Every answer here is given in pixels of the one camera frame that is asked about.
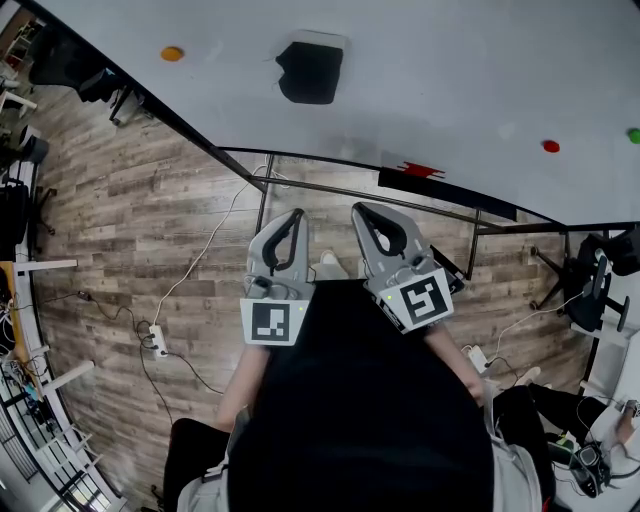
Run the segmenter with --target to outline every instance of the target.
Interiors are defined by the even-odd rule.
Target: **metal table frame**
[[[469,256],[469,265],[466,272],[462,272],[467,280],[471,279],[473,274],[473,265],[475,262],[475,255],[478,244],[478,237],[483,235],[509,235],[509,234],[528,234],[528,233],[568,233],[575,231],[609,231],[609,230],[627,230],[633,229],[637,226],[640,226],[640,220],[637,222],[613,222],[613,223],[603,223],[603,224],[583,224],[583,225],[565,225],[558,222],[543,222],[536,224],[516,224],[510,226],[500,226],[498,224],[487,222],[481,219],[481,211],[476,210],[475,216],[470,217],[466,215],[461,215],[453,212],[449,212],[446,210],[442,210],[439,208],[434,208],[430,206],[424,206],[417,203],[411,203],[407,201],[400,201],[397,199],[392,199],[384,196],[376,196],[372,194],[366,194],[363,192],[358,192],[355,190],[347,190],[337,187],[329,187],[325,185],[318,185],[313,183],[306,183],[301,181],[293,181],[293,180],[281,180],[278,178],[271,177],[271,170],[273,168],[274,156],[275,155],[293,155],[300,156],[304,158],[311,158],[321,161],[340,163],[343,165],[351,165],[354,167],[361,167],[370,170],[380,171],[381,168],[359,164],[355,162],[345,162],[338,159],[333,158],[321,158],[315,157],[313,155],[297,155],[293,153],[283,153],[283,152],[273,152],[273,151],[258,151],[256,149],[249,149],[251,152],[260,152],[266,153],[270,155],[268,166],[267,166],[267,174],[266,176],[253,176],[251,172],[249,172],[242,164],[240,164],[237,160],[231,157],[227,151],[235,150],[235,151],[246,151],[246,148],[221,148],[212,144],[209,140],[206,139],[202,134],[200,134],[195,128],[189,125],[184,119],[182,119],[178,114],[176,114],[173,110],[159,101],[153,94],[151,94],[147,89],[145,89],[140,83],[138,83],[135,79],[133,79],[128,73],[126,73],[123,69],[121,69],[115,62],[102,54],[99,50],[93,47],[89,42],[80,37],[76,32],[74,32],[70,27],[65,25],[61,20],[53,16],[49,11],[43,8],[40,4],[35,2],[34,0],[17,0],[19,4],[21,4],[24,8],[31,11],[38,18],[42,19],[46,23],[55,26],[59,30],[65,32],[70,38],[72,38],[77,44],[89,46],[93,48],[94,51],[101,54],[102,57],[109,63],[109,68],[116,73],[118,76],[122,77],[122,79],[128,83],[129,90],[137,91],[144,95],[146,98],[147,104],[151,105],[149,110],[163,123],[168,125],[170,128],[178,132],[180,135],[185,137],[187,140],[198,146],[205,153],[215,158],[218,162],[223,164],[229,170],[236,173],[242,179],[250,183],[252,186],[257,188],[260,192],[262,192],[262,200],[260,201],[260,210],[258,213],[258,224],[256,231],[259,231],[262,226],[262,219],[264,216],[264,207],[266,203],[266,195],[268,193],[269,184],[285,184],[290,187],[298,187],[298,188],[306,188],[310,190],[317,190],[319,192],[328,192],[333,194],[342,194],[351,197],[358,197],[360,199],[366,199],[369,201],[382,201],[389,204],[393,204],[396,206],[402,206],[406,208],[414,208],[416,210],[425,211],[428,213],[433,213],[435,215],[441,215],[444,217],[460,220],[463,222],[468,222],[474,225],[473,238],[471,243],[471,252]]]

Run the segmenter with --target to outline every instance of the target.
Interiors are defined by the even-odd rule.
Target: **red dot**
[[[542,147],[547,153],[557,153],[560,151],[560,144],[558,144],[555,140],[545,140],[542,143]]]

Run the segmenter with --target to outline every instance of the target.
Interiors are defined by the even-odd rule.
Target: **red mark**
[[[560,144],[558,144],[555,140],[545,140],[542,143],[542,147],[547,153],[557,153],[560,151]]]
[[[425,167],[424,165],[412,164],[411,162],[405,162],[405,164],[406,167],[398,166],[398,169],[403,171],[405,174],[420,176],[421,178],[433,176],[434,178],[444,179],[444,171],[439,171],[433,167]]]

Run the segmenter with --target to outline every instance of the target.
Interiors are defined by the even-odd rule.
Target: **wooden floor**
[[[116,129],[104,103],[81,103],[65,88],[38,87],[39,107],[31,123],[42,130],[51,151],[38,184],[58,195],[46,209],[56,229],[41,237],[42,259],[77,258],[76,270],[35,276],[39,300],[87,290],[109,314],[127,306],[136,321],[152,320],[158,301],[186,272],[209,232],[244,183],[161,123],[144,117]],[[253,169],[262,155],[237,158]],[[281,158],[277,170],[291,179],[349,187],[464,212],[411,194],[379,189],[376,174],[334,164]],[[171,351],[186,357],[211,386],[223,390],[241,353],[239,314],[247,246],[255,229],[260,194],[251,186],[191,277],[169,297],[159,322]],[[306,210],[310,255],[317,261],[333,249],[352,276],[360,252],[350,222],[354,200],[300,189],[272,188],[266,217],[293,207]],[[444,217],[405,210],[436,247],[466,268],[471,227]],[[533,244],[560,260],[557,235],[482,237],[472,282],[455,296],[447,324],[460,347],[479,344],[487,355],[499,333],[530,313],[552,284],[548,270],[529,255]],[[40,308],[42,329],[53,348],[54,369],[63,372],[90,358],[93,372],[62,389],[74,420],[93,433],[92,447],[104,453],[99,467],[134,506],[154,508],[149,489],[162,486],[169,417],[145,377],[139,343],[126,311],[108,321],[95,304],[76,298]],[[501,355],[518,373],[542,367],[542,381],[578,390],[590,340],[572,333],[568,321],[539,315],[505,335]],[[207,390],[178,358],[154,361],[149,374],[174,419],[210,422],[220,397]],[[490,375],[514,380],[497,362]]]

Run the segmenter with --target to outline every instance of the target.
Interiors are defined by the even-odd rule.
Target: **black pants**
[[[171,428],[171,443],[164,468],[164,510],[175,512],[178,497],[192,480],[222,462],[229,434],[188,418]]]
[[[516,386],[498,395],[493,401],[493,414],[504,440],[531,455],[540,481],[542,502],[552,503],[556,496],[556,478],[544,428],[529,388]]]
[[[508,389],[497,396],[493,404],[494,419],[505,441],[529,452],[540,480],[542,500],[552,503],[556,494],[556,479],[538,413],[556,427],[568,430],[578,443],[584,444],[587,427],[593,425],[606,406],[595,398],[554,391],[536,384]]]
[[[556,427],[568,430],[580,445],[584,445],[589,428],[607,408],[596,398],[554,391],[536,384],[530,384],[529,391],[538,412]]]

